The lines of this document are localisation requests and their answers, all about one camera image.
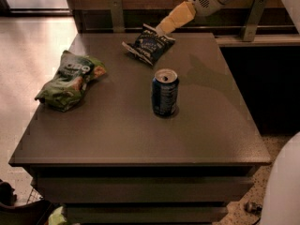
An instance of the dark blue can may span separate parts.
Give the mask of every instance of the dark blue can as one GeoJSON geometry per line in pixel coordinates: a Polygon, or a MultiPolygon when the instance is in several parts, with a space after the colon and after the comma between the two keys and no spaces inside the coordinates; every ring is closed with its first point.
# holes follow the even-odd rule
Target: dark blue can
{"type": "Polygon", "coordinates": [[[156,72],[152,81],[152,108],[160,116],[170,116],[176,110],[178,76],[175,71],[164,68],[156,72]]]}

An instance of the tiled floor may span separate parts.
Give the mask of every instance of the tiled floor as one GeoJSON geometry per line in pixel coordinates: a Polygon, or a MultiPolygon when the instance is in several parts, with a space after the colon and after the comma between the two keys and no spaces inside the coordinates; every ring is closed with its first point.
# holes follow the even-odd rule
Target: tiled floor
{"type": "MultiPolygon", "coordinates": [[[[27,203],[31,177],[21,168],[8,165],[10,155],[38,106],[34,97],[59,66],[60,55],[77,34],[72,18],[0,17],[0,179],[9,182],[18,203],[27,203]]],[[[272,158],[289,136],[264,136],[272,158]]],[[[250,225],[257,217],[248,214],[243,204],[251,200],[262,204],[270,167],[254,176],[255,186],[240,201],[228,205],[230,214],[216,225],[250,225]]]]}

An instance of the snack bag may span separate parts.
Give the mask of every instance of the snack bag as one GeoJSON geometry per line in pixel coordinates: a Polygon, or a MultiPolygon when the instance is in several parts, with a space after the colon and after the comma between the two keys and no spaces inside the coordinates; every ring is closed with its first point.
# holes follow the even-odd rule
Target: snack bag
{"type": "Polygon", "coordinates": [[[136,58],[153,66],[174,43],[175,39],[167,36],[160,37],[155,28],[144,24],[142,33],[137,37],[135,43],[123,42],[122,45],[136,58]]]}
{"type": "Polygon", "coordinates": [[[96,58],[64,51],[56,74],[44,84],[35,100],[65,112],[82,99],[90,81],[105,73],[106,68],[96,58]]]}

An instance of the green snack bag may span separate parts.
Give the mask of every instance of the green snack bag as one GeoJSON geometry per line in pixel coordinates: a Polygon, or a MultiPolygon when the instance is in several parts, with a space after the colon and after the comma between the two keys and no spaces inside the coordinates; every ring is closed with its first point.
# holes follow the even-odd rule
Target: green snack bag
{"type": "Polygon", "coordinates": [[[56,74],[44,84],[35,100],[65,112],[82,99],[90,81],[105,73],[106,68],[96,58],[64,51],[56,74]]]}

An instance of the dark gray table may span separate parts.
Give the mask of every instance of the dark gray table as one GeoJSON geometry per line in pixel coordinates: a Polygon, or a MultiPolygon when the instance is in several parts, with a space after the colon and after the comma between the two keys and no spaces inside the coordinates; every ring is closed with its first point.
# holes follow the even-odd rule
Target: dark gray table
{"type": "Polygon", "coordinates": [[[260,133],[211,34],[174,34],[149,67],[121,46],[137,34],[83,34],[70,51],[103,61],[69,112],[40,105],[10,165],[24,167],[46,200],[72,222],[168,223],[222,219],[270,163],[260,133]],[[156,70],[180,80],[174,116],[151,107],[156,70]]]}

